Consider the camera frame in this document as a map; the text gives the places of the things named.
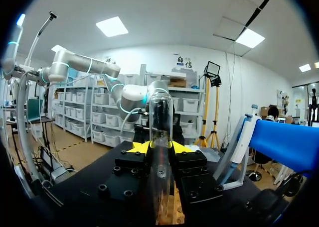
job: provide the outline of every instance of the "tripod stand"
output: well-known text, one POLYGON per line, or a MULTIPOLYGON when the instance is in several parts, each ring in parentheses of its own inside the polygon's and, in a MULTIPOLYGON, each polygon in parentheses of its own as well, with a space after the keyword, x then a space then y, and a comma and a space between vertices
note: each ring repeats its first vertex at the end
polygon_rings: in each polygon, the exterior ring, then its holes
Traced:
POLYGON ((205 97, 205 112, 204 112, 204 119, 203 119, 203 128, 201 136, 195 141, 194 145, 199 145, 202 147, 207 147, 207 141, 209 141, 210 138, 212 138, 212 141, 210 143, 210 148, 212 148, 215 144, 215 140, 217 142, 217 147, 220 149, 219 145, 219 139, 217 136, 217 118, 218 118, 218 109, 219 109, 219 86, 221 85, 221 79, 218 75, 220 66, 217 64, 214 64, 210 61, 208 61, 208 64, 204 70, 204 76, 207 77, 206 79, 206 97, 205 97), (218 67, 217 74, 211 73, 208 71, 209 65, 213 65, 214 68, 218 67), (211 87, 216 87, 216 105, 215 105, 215 117, 213 120, 214 126, 213 131, 210 132, 208 138, 205 137, 205 131, 206 131, 206 119, 207 119, 207 110, 208 110, 208 104, 209 104, 209 84, 211 87))

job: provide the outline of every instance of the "glass tube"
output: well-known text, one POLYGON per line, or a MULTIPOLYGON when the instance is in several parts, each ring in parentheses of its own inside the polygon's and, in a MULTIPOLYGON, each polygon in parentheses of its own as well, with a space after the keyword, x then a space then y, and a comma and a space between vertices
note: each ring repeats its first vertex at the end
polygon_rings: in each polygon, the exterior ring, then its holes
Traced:
POLYGON ((158 223, 165 224, 170 188, 171 170, 168 149, 171 148, 173 127, 173 101, 169 93, 157 92, 149 102, 151 182, 154 213, 158 223))

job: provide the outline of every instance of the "ceiling light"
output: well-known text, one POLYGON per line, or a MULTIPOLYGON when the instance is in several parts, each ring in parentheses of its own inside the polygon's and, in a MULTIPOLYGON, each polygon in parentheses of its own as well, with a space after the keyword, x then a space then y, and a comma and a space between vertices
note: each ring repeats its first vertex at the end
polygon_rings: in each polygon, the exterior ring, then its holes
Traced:
POLYGON ((21 14, 19 19, 17 20, 16 24, 19 26, 22 26, 22 24, 24 22, 24 18, 25 18, 25 14, 21 14))
POLYGON ((56 52, 60 51, 61 49, 66 49, 66 48, 63 48, 62 46, 57 44, 51 50, 56 53, 56 52))
POLYGON ((96 26, 107 36, 112 37, 129 33, 118 16, 96 23, 96 26))
POLYGON ((309 71, 311 69, 311 67, 309 64, 305 64, 305 65, 299 67, 299 69, 301 72, 305 72, 305 71, 309 71))
POLYGON ((243 44, 249 48, 255 48, 258 44, 264 41, 264 37, 251 29, 245 29, 245 31, 238 37, 236 43, 243 44))

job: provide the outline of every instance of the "yellow tripod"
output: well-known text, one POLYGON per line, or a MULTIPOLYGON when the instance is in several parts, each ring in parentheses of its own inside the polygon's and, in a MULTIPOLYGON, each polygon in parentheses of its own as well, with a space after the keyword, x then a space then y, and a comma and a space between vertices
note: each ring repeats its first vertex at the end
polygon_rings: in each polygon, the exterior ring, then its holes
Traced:
POLYGON ((219 86, 216 86, 216 106, 215 106, 215 118, 214 118, 214 128, 213 131, 210 132, 208 138, 205 137, 205 131, 206 131, 206 119, 207 119, 207 110, 208 110, 208 104, 209 104, 209 85, 210 85, 210 79, 207 78, 206 82, 206 96, 205 96, 205 112, 204 112, 204 119, 203 119, 203 128, 201 132, 201 136, 195 141, 194 145, 199 145, 202 147, 208 147, 207 141, 212 137, 212 141, 210 143, 210 148, 214 146, 215 139, 217 142, 217 147, 220 149, 219 145, 219 139, 217 136, 217 118, 218 118, 218 108, 219 108, 219 86))

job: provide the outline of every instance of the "floor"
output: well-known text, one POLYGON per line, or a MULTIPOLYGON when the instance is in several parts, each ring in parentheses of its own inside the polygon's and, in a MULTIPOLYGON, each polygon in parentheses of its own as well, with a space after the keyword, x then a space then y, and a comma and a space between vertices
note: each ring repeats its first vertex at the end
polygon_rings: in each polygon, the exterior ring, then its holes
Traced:
MULTIPOLYGON (((66 168, 72 165, 75 170, 80 170, 94 162, 96 159, 98 159, 111 149, 110 147, 106 147, 101 144, 92 144, 90 140, 88 140, 88 142, 85 142, 82 138, 77 137, 69 132, 63 131, 62 128, 56 126, 55 124, 48 123, 47 128, 51 148, 53 148, 54 154, 61 160, 61 163, 66 168)), ((13 139, 9 128, 7 129, 7 132, 8 134, 10 133, 10 153, 13 156, 15 164, 18 164, 18 158, 14 151, 13 139)), ((31 134, 28 138, 29 143, 31 143, 31 145, 33 146, 34 152, 37 153, 38 147, 41 144, 39 142, 36 142, 31 134)), ((17 134, 15 135, 15 139, 19 152, 21 153, 17 134)), ((254 169, 254 164, 247 167, 247 170, 254 169)), ((261 190, 267 188, 275 189, 276 186, 273 185, 274 178, 262 169, 259 169, 258 171, 262 174, 262 179, 258 182, 254 182, 254 184, 261 190)))

